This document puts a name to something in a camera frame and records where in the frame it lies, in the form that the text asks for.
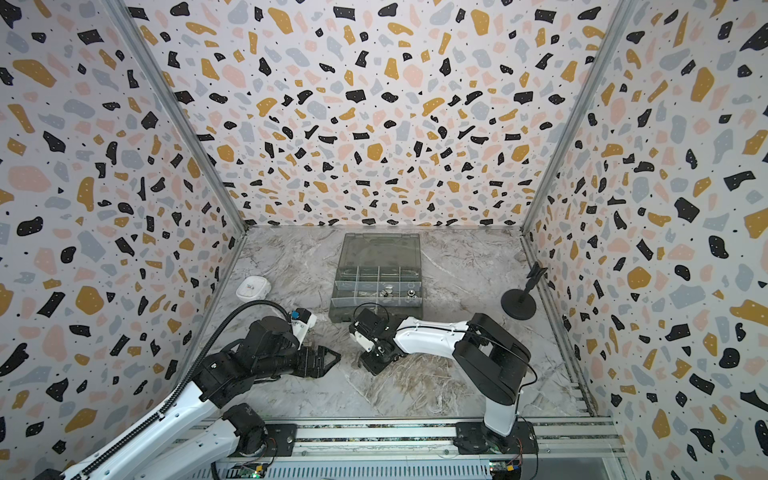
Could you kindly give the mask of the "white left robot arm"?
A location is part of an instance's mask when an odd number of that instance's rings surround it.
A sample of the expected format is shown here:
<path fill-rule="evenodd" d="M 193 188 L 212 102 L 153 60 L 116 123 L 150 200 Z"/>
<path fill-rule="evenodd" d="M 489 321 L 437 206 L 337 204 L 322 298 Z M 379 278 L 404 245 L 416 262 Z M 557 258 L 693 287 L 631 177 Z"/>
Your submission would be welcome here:
<path fill-rule="evenodd" d="M 224 457 L 276 456 L 280 444 L 261 416 L 233 399 L 253 385 L 285 375 L 321 378 L 340 354 L 303 341 L 317 317 L 299 308 L 290 318 L 267 316 L 247 335 L 197 361 L 190 379 L 166 401 L 91 457 L 41 479 L 175 479 Z"/>

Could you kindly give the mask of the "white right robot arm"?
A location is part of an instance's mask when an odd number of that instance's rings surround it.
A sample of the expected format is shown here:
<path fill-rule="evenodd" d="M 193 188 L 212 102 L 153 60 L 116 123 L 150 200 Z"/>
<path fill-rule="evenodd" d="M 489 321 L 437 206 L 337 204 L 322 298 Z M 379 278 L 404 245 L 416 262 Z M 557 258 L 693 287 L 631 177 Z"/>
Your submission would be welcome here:
<path fill-rule="evenodd" d="M 524 379 L 534 372 L 531 353 L 488 315 L 441 323 L 415 317 L 387 319 L 364 309 L 349 332 L 363 349 L 361 363 L 373 375 L 408 355 L 454 360 L 485 397 L 486 429 L 500 438 L 512 433 Z"/>

